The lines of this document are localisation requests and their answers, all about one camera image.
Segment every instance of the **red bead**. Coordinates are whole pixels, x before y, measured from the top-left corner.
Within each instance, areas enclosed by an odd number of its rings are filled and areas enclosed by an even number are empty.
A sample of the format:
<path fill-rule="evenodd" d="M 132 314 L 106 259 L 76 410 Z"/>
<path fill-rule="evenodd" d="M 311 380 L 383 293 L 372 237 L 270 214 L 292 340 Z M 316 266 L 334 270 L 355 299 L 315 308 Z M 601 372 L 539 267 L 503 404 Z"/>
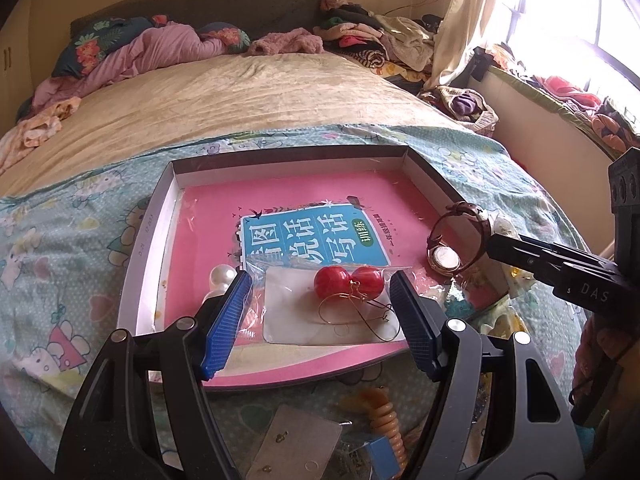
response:
<path fill-rule="evenodd" d="M 314 291 L 318 298 L 324 300 L 334 294 L 348 294 L 351 278 L 349 273 L 340 266 L 323 267 L 316 272 Z"/>
<path fill-rule="evenodd" d="M 358 267 L 351 273 L 351 286 L 355 296 L 375 300 L 385 290 L 385 279 L 375 267 Z"/>

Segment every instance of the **watch face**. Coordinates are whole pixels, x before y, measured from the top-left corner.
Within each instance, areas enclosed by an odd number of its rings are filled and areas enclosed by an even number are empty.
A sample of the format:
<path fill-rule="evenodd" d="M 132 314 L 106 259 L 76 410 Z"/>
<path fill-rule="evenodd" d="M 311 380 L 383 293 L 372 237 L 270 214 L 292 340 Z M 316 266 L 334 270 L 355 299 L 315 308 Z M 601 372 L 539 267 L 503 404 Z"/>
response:
<path fill-rule="evenodd" d="M 432 254 L 434 267 L 445 272 L 453 272 L 460 266 L 460 257 L 451 247 L 440 245 Z"/>

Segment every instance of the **blue patterned blanket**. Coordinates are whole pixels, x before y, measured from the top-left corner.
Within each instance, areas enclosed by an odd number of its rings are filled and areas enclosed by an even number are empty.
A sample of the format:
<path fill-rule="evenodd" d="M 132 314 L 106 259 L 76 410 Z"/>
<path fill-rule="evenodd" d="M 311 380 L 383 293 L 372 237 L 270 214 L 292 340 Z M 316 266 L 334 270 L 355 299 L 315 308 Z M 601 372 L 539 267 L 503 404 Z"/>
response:
<path fill-rule="evenodd" d="M 317 144 L 408 144 L 470 202 L 500 209 L 521 234 L 586 247 L 556 202 L 491 139 L 447 128 L 334 125 L 245 132 L 162 148 L 37 190 L 0 200 L 0 402 L 35 452 L 53 467 L 72 400 L 100 346 L 115 328 L 118 298 L 136 230 L 167 163 L 238 150 Z M 566 395 L 584 313 L 541 284 L 511 301 Z M 398 369 L 412 381 L 394 391 L 404 430 L 428 404 L 429 385 L 406 356 Z M 237 462 L 280 402 L 330 416 L 340 382 L 213 399 Z M 171 460 L 166 413 L 157 412 L 162 449 Z"/>

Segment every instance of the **wristwatch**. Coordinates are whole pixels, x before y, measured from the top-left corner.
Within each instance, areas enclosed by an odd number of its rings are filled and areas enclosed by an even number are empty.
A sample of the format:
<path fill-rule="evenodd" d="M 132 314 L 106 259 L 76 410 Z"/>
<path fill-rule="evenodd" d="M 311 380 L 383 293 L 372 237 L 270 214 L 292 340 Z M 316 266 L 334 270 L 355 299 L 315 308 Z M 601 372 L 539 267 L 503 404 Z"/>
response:
<path fill-rule="evenodd" d="M 442 233 L 439 231 L 446 218 L 452 216 L 465 216 L 471 222 L 478 223 L 480 232 L 480 246 L 476 255 L 466 263 L 460 260 L 460 256 L 451 247 L 442 241 Z M 443 276 L 455 276 L 471 267 L 485 252 L 486 242 L 491 236 L 491 222 L 489 215 L 481 207 L 469 202 L 456 202 L 447 206 L 444 213 L 433 226 L 427 238 L 427 261 L 431 268 Z"/>

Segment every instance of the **metal screw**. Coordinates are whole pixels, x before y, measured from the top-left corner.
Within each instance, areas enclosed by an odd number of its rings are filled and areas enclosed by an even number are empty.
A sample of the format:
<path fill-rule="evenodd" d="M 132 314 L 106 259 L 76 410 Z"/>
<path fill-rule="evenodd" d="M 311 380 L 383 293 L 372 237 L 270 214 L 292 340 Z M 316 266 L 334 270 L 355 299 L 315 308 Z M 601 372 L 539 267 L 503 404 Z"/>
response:
<path fill-rule="evenodd" d="M 120 343 L 122 341 L 124 341 L 127 338 L 127 331 L 123 330 L 121 328 L 115 330 L 112 334 L 111 334 L 111 340 L 114 343 Z"/>
<path fill-rule="evenodd" d="M 178 327 L 178 330 L 191 330 L 193 326 L 196 324 L 193 317 L 181 317 L 175 325 Z"/>
<path fill-rule="evenodd" d="M 531 336 L 526 332 L 516 332 L 513 338 L 521 345 L 528 345 L 531 343 Z"/>
<path fill-rule="evenodd" d="M 461 319 L 449 319 L 447 326 L 453 330 L 453 332 L 462 332 L 466 328 L 466 324 Z"/>

